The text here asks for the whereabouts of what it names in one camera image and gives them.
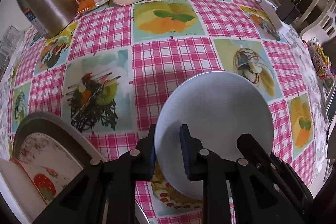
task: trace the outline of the tablecloth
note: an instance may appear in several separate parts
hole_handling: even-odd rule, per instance
[[[327,153],[317,76],[296,31],[276,33],[258,0],[108,3],[47,41],[30,27],[0,84],[0,156],[9,158],[24,116],[46,111],[116,159],[146,136],[178,85],[202,72],[234,71],[237,53],[265,68],[258,89],[273,117],[273,152],[309,185]],[[83,114],[88,106],[91,123]],[[155,179],[136,184],[151,223],[200,223],[199,201],[174,192],[157,169]],[[232,202],[231,212],[234,219]]]

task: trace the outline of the red strawberry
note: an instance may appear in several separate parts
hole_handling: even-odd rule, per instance
[[[54,178],[58,177],[58,174],[56,173],[55,170],[50,169],[50,168],[46,168],[46,167],[44,167],[44,169],[45,169],[45,170],[49,173],[49,175],[51,175],[52,177],[54,177]]]
[[[47,200],[51,201],[54,199],[56,194],[56,188],[52,181],[44,174],[35,175],[34,184],[40,191],[41,195]]]
[[[161,193],[160,194],[160,197],[162,197],[162,198],[166,198],[168,196],[168,193]]]

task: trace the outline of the pink checkered tablecloth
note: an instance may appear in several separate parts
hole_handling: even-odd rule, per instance
[[[153,11],[166,14],[158,16]],[[170,20],[170,16],[181,20]],[[13,115],[18,94],[24,95],[27,114],[52,112],[76,127],[69,106],[69,101],[75,100],[71,86],[77,87],[83,104],[85,99],[92,99],[91,93],[83,91],[83,77],[105,81],[103,72],[111,69],[114,77],[119,75],[121,87],[112,101],[116,105],[116,125],[113,128],[112,122],[108,126],[96,122],[82,134],[108,160],[117,159],[135,148],[180,84],[202,72],[232,71],[234,52],[230,51],[249,48],[267,66],[272,78],[273,91],[261,93],[273,117],[273,152],[289,163],[307,185],[311,183],[316,175],[313,170],[318,128],[313,120],[313,126],[307,129],[310,138],[298,144],[293,117],[299,105],[303,111],[300,114],[312,119],[314,95],[308,93],[299,57],[293,54],[288,39],[276,33],[257,0],[147,0],[125,7],[103,6],[78,16],[74,22],[77,24],[63,36],[68,39],[62,40],[63,44],[55,38],[38,39],[34,28],[26,32],[24,50],[13,68],[9,136],[18,127]],[[105,95],[99,100],[95,107],[112,99]],[[197,201],[171,198],[167,205],[169,200],[160,199],[153,182],[137,182],[136,199],[151,223],[201,222],[200,209],[192,210]],[[234,219],[232,202],[231,215]]]

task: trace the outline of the chair backrest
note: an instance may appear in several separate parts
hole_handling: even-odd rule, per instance
[[[313,23],[305,27],[300,33],[302,40],[308,41],[316,37],[321,44],[336,36],[336,3],[329,0],[327,6]]]

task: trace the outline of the silver screw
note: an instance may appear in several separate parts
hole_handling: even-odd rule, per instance
[[[245,158],[240,158],[240,159],[238,160],[238,163],[239,163],[240,165],[242,165],[242,166],[246,166],[246,165],[249,164],[249,162],[248,162],[247,159],[245,159]]]
[[[199,154],[202,155],[202,156],[207,156],[210,154],[209,150],[208,149],[201,149],[199,151]]]
[[[95,159],[95,158],[93,158],[93,159],[90,160],[90,164],[91,164],[91,165],[98,165],[99,163],[100,163],[100,160],[99,160],[99,159]]]
[[[129,153],[131,156],[137,156],[140,154],[140,151],[137,149],[132,149]]]
[[[274,183],[273,186],[274,186],[274,189],[275,189],[277,192],[280,192],[280,188],[279,188],[279,186],[278,186],[276,183]]]

